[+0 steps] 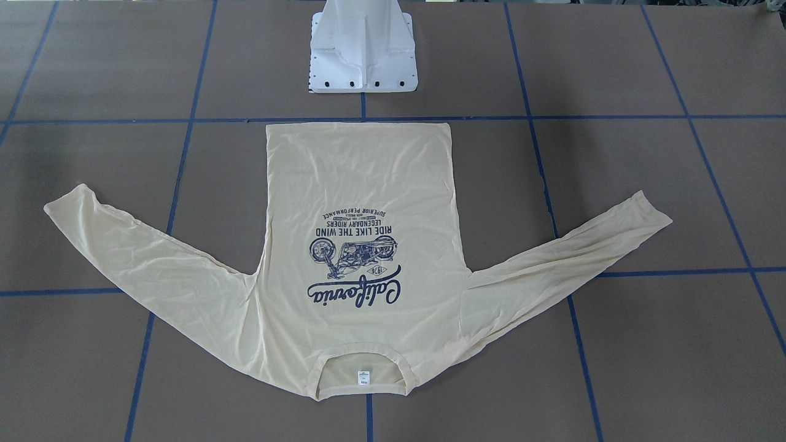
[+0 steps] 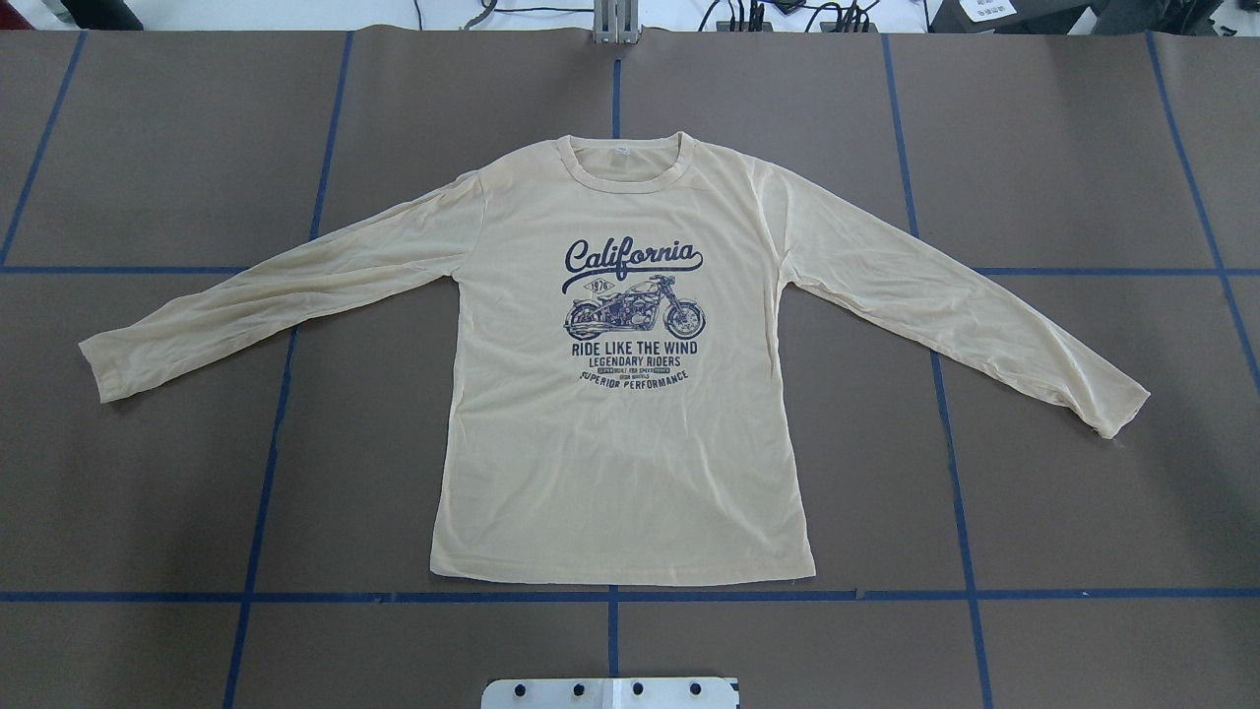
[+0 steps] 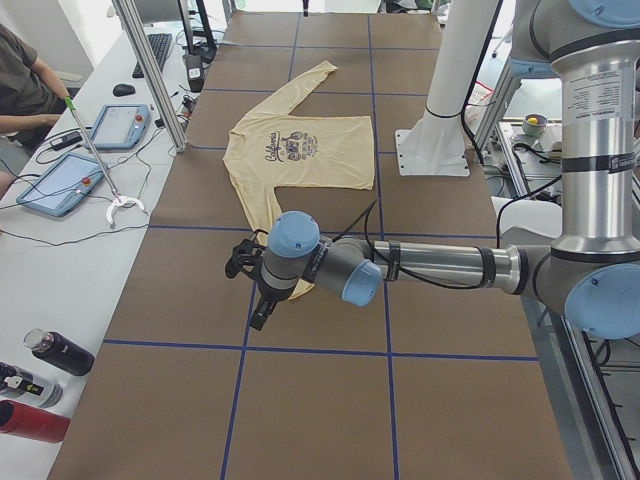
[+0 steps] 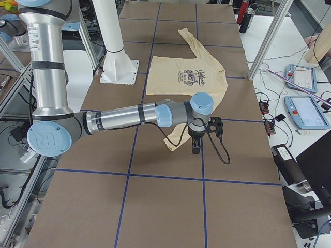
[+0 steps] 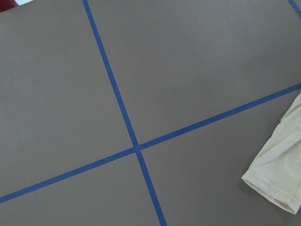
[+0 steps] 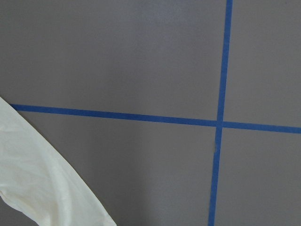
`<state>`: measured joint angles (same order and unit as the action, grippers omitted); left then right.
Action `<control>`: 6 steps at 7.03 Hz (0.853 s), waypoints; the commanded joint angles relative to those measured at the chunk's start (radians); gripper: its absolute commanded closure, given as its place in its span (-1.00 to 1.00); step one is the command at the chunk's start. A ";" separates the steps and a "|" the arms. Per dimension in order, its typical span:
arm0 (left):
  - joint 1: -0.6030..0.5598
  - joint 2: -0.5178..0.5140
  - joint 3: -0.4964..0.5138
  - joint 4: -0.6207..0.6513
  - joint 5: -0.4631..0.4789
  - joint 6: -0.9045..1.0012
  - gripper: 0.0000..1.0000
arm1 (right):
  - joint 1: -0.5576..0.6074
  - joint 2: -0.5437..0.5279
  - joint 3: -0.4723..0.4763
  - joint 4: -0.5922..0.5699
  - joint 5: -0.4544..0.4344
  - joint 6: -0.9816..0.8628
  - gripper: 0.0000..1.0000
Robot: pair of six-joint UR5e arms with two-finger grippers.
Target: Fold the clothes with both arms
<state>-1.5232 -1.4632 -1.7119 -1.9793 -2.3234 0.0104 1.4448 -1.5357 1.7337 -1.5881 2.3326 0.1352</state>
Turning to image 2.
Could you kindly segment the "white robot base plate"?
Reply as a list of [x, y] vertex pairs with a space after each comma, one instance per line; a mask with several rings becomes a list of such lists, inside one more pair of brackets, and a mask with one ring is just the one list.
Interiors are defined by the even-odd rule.
[[481, 708], [740, 708], [736, 678], [503, 678]]

